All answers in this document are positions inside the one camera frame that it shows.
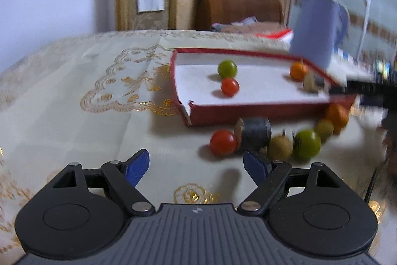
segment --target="light switch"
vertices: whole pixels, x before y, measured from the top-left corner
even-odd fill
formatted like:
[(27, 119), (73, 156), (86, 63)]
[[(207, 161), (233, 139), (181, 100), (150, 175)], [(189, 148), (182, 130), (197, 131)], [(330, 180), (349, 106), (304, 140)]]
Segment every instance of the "light switch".
[(137, 0), (138, 13), (164, 10), (164, 0)]

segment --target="red ball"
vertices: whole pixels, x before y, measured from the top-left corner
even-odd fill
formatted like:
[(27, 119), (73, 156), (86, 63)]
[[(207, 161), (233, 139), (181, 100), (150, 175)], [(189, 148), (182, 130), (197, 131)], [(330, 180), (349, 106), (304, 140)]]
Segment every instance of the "red ball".
[(228, 97), (233, 97), (239, 92), (240, 85), (234, 78), (225, 78), (222, 80), (221, 90)]
[(228, 155), (237, 149), (237, 139), (226, 129), (216, 131), (210, 140), (210, 149), (215, 155)]

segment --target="blue cup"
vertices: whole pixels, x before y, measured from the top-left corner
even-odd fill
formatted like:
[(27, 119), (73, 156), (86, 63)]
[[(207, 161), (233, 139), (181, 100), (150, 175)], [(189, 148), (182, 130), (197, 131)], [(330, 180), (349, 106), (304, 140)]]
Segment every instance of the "blue cup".
[[(332, 53), (350, 25), (349, 12), (339, 0), (301, 0), (289, 53), (326, 70)], [(342, 28), (338, 30), (339, 18)]]

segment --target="clothing on bed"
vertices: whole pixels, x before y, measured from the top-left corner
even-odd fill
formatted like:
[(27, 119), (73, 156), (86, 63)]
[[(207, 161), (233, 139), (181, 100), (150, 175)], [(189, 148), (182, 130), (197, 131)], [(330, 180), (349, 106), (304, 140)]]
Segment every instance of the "clothing on bed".
[(285, 30), (284, 24), (278, 22), (258, 22), (256, 17), (247, 17), (241, 22), (233, 22), (231, 24), (219, 24), (214, 23), (212, 26), (212, 31), (214, 32), (224, 32), (224, 33), (262, 33), (271, 34), (276, 32), (281, 32)]

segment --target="small fruit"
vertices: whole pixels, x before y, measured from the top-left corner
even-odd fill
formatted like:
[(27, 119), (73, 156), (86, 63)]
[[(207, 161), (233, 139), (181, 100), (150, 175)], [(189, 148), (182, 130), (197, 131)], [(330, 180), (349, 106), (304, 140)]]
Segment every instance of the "small fruit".
[(314, 130), (320, 136), (321, 143), (325, 143), (333, 134), (333, 123), (327, 119), (321, 119)]
[(237, 65), (232, 60), (225, 60), (219, 63), (218, 73), (221, 78), (234, 78), (237, 75)]
[(303, 62), (294, 62), (289, 68), (289, 76), (292, 80), (302, 82), (309, 73), (309, 68)]
[(210, 140), (210, 149), (215, 155), (228, 155), (237, 149), (237, 139), (226, 129), (216, 131)]
[(333, 123), (334, 129), (342, 129), (349, 122), (349, 110), (340, 104), (332, 103), (327, 108), (325, 119)]
[(301, 160), (309, 160), (316, 156), (320, 148), (320, 136), (313, 129), (300, 131), (294, 137), (293, 154)]
[(222, 80), (221, 90), (228, 97), (233, 97), (239, 92), (240, 85), (234, 78), (225, 78)]
[(285, 132), (273, 137), (267, 147), (267, 155), (272, 160), (288, 160), (292, 154), (292, 141), (285, 136)]

